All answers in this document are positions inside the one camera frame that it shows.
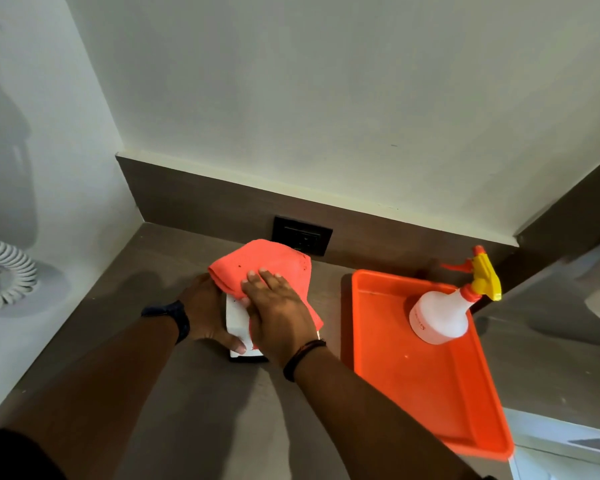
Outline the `brown wooden backsplash panel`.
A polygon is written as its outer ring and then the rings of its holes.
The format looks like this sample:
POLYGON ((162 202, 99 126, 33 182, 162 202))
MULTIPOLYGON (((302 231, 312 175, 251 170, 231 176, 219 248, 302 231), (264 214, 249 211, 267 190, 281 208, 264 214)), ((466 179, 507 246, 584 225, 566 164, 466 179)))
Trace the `brown wooden backsplash panel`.
POLYGON ((587 291, 600 288, 600 168, 517 236, 474 237, 187 171, 182 164, 129 153, 116 160, 152 224, 240 243, 282 237, 329 264, 452 284, 467 275, 440 265, 460 264, 481 245, 504 291, 558 272, 587 291))

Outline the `person's left hand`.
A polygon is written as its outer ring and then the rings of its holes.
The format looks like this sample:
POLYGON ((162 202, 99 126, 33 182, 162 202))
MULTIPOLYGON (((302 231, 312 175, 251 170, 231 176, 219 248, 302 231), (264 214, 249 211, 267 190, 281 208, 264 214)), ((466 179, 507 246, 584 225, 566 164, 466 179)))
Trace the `person's left hand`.
POLYGON ((208 339, 207 333, 212 330, 226 330, 223 314, 225 298, 208 273, 195 277, 180 293, 178 300, 183 302, 191 322, 189 337, 193 340, 208 339))

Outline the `orange-red cleaning cloth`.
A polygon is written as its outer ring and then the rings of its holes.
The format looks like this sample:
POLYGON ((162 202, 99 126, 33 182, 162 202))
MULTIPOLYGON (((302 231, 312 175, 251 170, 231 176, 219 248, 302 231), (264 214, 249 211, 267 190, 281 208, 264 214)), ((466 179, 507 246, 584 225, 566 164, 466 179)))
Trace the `orange-red cleaning cloth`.
POLYGON ((289 282, 307 306, 316 329, 320 330, 323 322, 307 300, 312 261, 304 253, 284 244, 258 239, 211 263, 208 273, 225 295, 240 301, 244 297, 241 281, 249 271, 258 271, 261 268, 279 273, 289 282))

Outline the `white spray bottle yellow trigger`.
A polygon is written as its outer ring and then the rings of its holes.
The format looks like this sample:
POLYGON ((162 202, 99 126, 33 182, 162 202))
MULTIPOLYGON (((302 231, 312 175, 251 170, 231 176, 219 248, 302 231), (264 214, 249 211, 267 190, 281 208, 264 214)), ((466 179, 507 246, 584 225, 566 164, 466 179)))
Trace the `white spray bottle yellow trigger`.
POLYGON ((472 275, 472 281, 451 294, 431 290, 424 293, 409 313, 414 333, 424 342, 441 345, 458 339, 469 329, 471 306, 487 296, 492 301, 502 299, 502 285, 495 268, 481 245, 474 246, 473 256, 463 264, 441 264, 442 267, 472 275))

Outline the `white furniture edge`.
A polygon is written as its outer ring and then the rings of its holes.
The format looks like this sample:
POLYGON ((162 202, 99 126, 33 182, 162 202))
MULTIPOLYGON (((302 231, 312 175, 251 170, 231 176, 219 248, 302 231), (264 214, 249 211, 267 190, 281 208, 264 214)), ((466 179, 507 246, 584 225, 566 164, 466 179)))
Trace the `white furniture edge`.
POLYGON ((514 442, 513 480, 600 480, 600 411, 504 413, 514 442))

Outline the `black wall socket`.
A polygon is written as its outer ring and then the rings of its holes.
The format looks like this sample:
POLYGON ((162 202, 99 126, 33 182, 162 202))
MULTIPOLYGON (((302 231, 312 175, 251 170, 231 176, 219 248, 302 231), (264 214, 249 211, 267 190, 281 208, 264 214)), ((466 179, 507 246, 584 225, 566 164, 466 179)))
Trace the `black wall socket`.
POLYGON ((332 234, 333 230, 327 227, 275 216, 271 240, 306 255, 323 257, 332 234))

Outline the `person's left forearm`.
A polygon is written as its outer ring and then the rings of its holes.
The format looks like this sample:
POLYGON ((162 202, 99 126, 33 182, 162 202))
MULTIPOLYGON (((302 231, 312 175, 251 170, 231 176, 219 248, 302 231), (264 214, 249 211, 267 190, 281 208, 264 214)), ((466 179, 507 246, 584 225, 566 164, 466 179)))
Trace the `person's left forearm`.
POLYGON ((67 480, 112 480, 177 336, 168 316, 140 318, 26 395, 0 429, 39 444, 67 480))

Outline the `black sleeve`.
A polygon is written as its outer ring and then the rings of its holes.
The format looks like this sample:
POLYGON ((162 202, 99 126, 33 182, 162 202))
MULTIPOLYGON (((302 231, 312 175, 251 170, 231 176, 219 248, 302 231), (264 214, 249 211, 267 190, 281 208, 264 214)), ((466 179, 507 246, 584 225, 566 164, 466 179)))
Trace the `black sleeve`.
POLYGON ((0 429, 0 480, 67 480, 49 455, 27 436, 0 429))

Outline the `black wristwatch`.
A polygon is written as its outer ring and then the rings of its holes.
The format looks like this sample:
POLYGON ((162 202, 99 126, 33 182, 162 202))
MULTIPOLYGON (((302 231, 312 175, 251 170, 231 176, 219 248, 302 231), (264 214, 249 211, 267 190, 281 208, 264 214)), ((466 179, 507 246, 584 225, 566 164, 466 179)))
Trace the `black wristwatch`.
POLYGON ((191 322, 186 314, 183 302, 176 300, 167 305, 147 306, 141 311, 142 317, 170 317, 177 326, 178 336, 175 345, 178 345, 189 336, 191 322))

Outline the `person's right hand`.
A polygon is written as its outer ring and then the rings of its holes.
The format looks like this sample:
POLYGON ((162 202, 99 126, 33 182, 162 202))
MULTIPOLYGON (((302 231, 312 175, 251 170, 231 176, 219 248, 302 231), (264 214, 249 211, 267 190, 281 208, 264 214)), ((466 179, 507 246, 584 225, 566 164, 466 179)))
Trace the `person's right hand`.
POLYGON ((303 346, 319 338, 312 316, 295 290, 292 299, 268 306, 254 307, 247 297, 242 304, 249 315, 253 344, 280 368, 303 346))

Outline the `person's right forearm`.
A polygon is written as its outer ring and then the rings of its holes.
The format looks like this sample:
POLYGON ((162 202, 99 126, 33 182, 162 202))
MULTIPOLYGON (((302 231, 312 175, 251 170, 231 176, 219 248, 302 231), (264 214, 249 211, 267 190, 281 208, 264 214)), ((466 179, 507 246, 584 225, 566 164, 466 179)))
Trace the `person's right forearm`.
POLYGON ((351 480, 496 480, 342 363, 322 340, 284 366, 334 443, 351 480))

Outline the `white box appliance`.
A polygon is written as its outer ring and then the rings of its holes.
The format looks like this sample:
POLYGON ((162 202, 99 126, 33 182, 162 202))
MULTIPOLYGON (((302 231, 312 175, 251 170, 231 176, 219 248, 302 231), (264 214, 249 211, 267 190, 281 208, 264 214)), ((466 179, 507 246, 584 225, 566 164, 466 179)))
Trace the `white box appliance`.
POLYGON ((226 295, 225 323, 227 331, 238 337, 246 348, 243 354, 230 351, 229 361, 239 363, 268 362, 268 359, 253 344, 249 333, 249 315, 246 309, 230 295, 226 295))

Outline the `orange plastic tray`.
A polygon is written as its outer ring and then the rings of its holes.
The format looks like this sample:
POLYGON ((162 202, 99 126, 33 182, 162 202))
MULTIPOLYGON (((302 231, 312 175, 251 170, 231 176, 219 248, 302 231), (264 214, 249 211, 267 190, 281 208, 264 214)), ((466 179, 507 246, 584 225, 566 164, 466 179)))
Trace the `orange plastic tray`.
POLYGON ((359 269, 352 274, 355 373, 414 417, 455 453, 508 461, 514 442, 479 336, 430 345, 408 313, 426 292, 456 286, 359 269))

